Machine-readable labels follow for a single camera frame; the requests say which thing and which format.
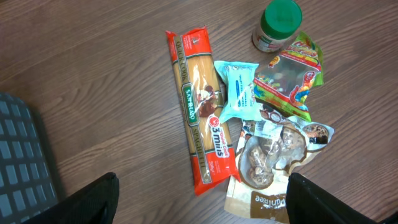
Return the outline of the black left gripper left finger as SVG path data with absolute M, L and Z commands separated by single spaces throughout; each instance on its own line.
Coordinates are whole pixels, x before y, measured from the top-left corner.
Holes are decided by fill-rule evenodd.
M 112 224 L 118 200 L 119 179 L 108 172 L 26 223 Z

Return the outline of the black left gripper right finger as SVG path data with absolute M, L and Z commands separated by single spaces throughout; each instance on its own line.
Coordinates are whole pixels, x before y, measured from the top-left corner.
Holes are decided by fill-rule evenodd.
M 397 223 L 397 213 L 375 222 L 296 172 L 289 176 L 286 209 L 290 224 Z

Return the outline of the white brown cookie bag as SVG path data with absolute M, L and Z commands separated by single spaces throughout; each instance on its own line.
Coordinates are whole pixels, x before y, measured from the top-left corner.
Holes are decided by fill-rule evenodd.
M 289 175 L 309 163 L 331 141 L 335 130 L 298 116 L 285 117 L 269 105 L 261 121 L 243 121 L 236 152 L 239 178 L 230 178 L 224 209 L 243 218 L 288 223 Z

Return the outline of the orange pasta packet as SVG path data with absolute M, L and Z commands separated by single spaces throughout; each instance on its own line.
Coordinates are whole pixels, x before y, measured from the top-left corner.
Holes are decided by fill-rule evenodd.
M 196 195 L 238 178 L 228 125 L 220 120 L 224 100 L 206 27 L 186 34 L 167 31 L 178 99 L 188 140 Z

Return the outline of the teal wipes packet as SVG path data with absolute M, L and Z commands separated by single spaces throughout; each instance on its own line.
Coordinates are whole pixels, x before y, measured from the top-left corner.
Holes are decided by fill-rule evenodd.
M 220 114 L 220 123 L 231 118 L 261 121 L 261 106 L 255 99 L 254 75 L 258 63 L 214 61 L 215 70 L 226 85 L 227 100 Z

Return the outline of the green candy bag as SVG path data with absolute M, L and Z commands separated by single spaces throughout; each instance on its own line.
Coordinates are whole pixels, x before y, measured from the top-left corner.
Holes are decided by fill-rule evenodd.
M 254 96 L 287 116 L 311 121 L 305 101 L 311 88 L 323 84 L 323 51 L 308 34 L 300 32 L 255 76 Z

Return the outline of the green capped bottle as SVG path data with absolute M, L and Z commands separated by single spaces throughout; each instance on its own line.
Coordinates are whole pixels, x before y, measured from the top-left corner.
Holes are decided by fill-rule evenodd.
M 300 27 L 302 19 L 302 10 L 295 1 L 271 1 L 252 33 L 253 44 L 262 52 L 278 51 Z

